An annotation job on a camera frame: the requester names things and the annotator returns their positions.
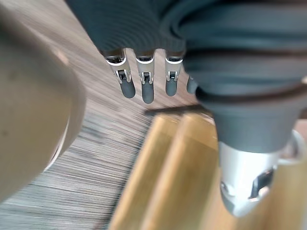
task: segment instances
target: robotic finger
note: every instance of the robotic finger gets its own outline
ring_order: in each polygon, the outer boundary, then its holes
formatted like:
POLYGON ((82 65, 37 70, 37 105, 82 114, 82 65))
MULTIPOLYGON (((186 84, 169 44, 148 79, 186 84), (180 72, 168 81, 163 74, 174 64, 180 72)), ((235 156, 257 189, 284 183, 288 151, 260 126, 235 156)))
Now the robotic finger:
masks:
POLYGON ((146 104, 154 101, 154 52, 155 50, 146 52, 135 51, 136 63, 142 84, 142 98, 146 104))
POLYGON ((135 88, 125 50, 117 49, 111 52, 102 51, 101 53, 116 76, 123 95, 127 98, 134 97, 135 88))
POLYGON ((182 67, 184 52, 165 51, 165 92, 174 96, 177 92, 177 81, 182 67))

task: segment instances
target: blurry beige surface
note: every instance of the blurry beige surface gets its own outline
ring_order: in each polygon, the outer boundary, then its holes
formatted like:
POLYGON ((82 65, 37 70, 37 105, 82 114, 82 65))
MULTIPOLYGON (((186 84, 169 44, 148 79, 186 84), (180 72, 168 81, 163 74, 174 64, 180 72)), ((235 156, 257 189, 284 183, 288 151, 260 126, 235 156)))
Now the blurry beige surface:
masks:
POLYGON ((155 59, 155 100, 142 101, 134 54, 128 50, 136 96, 126 99, 109 66, 62 0, 0 0, 68 62, 87 88, 82 131, 55 164, 0 205, 2 230, 101 229, 139 154, 151 122, 146 108, 195 102, 179 77, 177 95, 165 93, 163 52, 155 59))
MULTIPOLYGON (((158 115, 151 128, 154 135, 157 132, 161 133, 161 137, 164 135, 164 129, 158 125, 163 119, 165 123, 170 123, 169 117, 158 115)), ((296 126, 303 136, 306 136, 305 125, 305 121, 300 121, 296 126)), ((226 211, 220 197, 214 125, 200 115, 189 114, 170 130, 168 134, 174 135, 172 139, 167 136, 167 142, 148 138, 151 141, 144 143, 142 154, 112 219, 111 230, 304 229, 306 159, 297 165, 279 166, 271 193, 251 213, 235 218, 226 211), (158 150, 162 150, 163 156, 166 156, 162 167, 159 162, 158 167, 153 168, 154 162, 143 159, 154 159, 153 155, 161 154, 158 150), (136 186, 133 181, 138 177, 142 181, 150 181, 150 187, 145 182, 143 185, 146 189, 140 184, 136 186)))

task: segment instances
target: beige object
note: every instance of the beige object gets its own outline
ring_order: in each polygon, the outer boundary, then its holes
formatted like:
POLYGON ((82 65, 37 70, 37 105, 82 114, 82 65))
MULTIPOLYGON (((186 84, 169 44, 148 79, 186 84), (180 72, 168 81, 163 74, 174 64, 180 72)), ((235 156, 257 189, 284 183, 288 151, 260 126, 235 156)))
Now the beige object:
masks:
POLYGON ((74 141, 85 91, 74 73, 0 6, 0 202, 74 141))

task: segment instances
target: gray carpet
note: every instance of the gray carpet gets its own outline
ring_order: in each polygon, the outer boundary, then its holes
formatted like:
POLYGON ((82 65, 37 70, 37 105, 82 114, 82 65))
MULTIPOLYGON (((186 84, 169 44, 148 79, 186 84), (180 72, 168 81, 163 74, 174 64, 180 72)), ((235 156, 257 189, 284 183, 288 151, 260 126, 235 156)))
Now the gray carpet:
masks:
POLYGON ((165 93, 164 55, 156 52, 155 100, 141 97, 134 55, 128 51, 136 96, 125 99, 109 66, 62 0, 0 0, 51 47, 63 52, 88 90, 83 128, 68 151, 45 173, 0 205, 1 230, 106 228, 138 156, 151 118, 146 108, 195 103, 186 92, 165 93))

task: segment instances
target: gray fingertip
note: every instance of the gray fingertip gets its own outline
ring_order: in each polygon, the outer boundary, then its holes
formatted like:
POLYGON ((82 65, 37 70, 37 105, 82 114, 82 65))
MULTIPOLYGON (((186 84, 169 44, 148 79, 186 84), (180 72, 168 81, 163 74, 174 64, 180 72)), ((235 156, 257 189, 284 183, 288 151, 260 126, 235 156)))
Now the gray fingertip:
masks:
POLYGON ((174 96, 177 92, 177 81, 175 81, 174 79, 170 79, 169 81, 166 81, 165 92, 170 97, 174 96))
POLYGON ((189 77, 188 83, 187 83, 187 91, 188 91, 189 93, 194 94, 195 91, 196 91, 196 89, 197 89, 197 83, 196 83, 196 81, 195 81, 193 78, 189 77))
POLYGON ((135 88, 133 84, 133 80, 131 79, 130 82, 123 80, 123 83, 120 84, 121 91, 123 95, 127 98, 132 98, 135 95, 135 88))
POLYGON ((149 84, 146 82, 145 84, 142 84, 142 98, 143 101, 146 104, 150 104, 151 102, 154 101, 154 84, 149 84))

